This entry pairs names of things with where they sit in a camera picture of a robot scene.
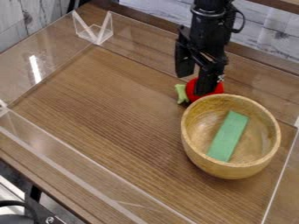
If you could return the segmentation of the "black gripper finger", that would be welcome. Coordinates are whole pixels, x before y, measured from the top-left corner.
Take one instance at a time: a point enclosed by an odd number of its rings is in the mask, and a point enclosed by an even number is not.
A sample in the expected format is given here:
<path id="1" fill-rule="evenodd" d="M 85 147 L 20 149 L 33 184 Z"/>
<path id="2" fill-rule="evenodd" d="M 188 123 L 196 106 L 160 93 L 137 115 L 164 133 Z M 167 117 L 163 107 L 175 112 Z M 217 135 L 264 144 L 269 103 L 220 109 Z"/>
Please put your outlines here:
<path id="1" fill-rule="evenodd" d="M 211 93 L 217 84 L 221 81 L 221 76 L 224 74 L 224 65 L 217 63 L 211 63 L 200 67 L 199 79 L 195 83 L 193 93 L 197 96 L 203 96 Z"/>
<path id="2" fill-rule="evenodd" d="M 175 43 L 175 72 L 179 78 L 187 77 L 193 73 L 195 62 L 188 49 Z"/>

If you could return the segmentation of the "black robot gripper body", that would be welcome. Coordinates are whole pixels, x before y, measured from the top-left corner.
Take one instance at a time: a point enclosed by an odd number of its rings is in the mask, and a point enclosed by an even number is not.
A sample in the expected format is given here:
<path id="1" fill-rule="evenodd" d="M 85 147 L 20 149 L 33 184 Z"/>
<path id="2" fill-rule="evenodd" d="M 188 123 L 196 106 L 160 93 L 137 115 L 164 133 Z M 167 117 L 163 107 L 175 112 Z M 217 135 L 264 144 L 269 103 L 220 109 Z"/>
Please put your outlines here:
<path id="1" fill-rule="evenodd" d="M 228 17 L 228 7 L 191 7 L 191 27 L 179 27 L 176 42 L 188 49 L 195 64 L 227 64 Z"/>

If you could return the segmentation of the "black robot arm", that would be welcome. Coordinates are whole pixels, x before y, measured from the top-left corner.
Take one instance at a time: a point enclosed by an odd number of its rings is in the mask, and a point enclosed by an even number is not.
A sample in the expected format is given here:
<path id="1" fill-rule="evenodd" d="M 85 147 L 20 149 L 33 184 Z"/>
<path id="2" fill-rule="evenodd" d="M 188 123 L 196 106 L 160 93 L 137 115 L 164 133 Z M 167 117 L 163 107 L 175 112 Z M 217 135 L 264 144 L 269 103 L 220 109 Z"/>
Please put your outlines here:
<path id="1" fill-rule="evenodd" d="M 236 15 L 245 19 L 233 5 L 233 0 L 193 0 L 191 5 L 191 27 L 177 28 L 175 41 L 175 72 L 179 78 L 193 74 L 199 66 L 199 79 L 192 92 L 197 96 L 209 94 L 223 81 L 228 64 L 225 45 L 231 34 L 240 33 L 245 22 L 235 27 Z"/>

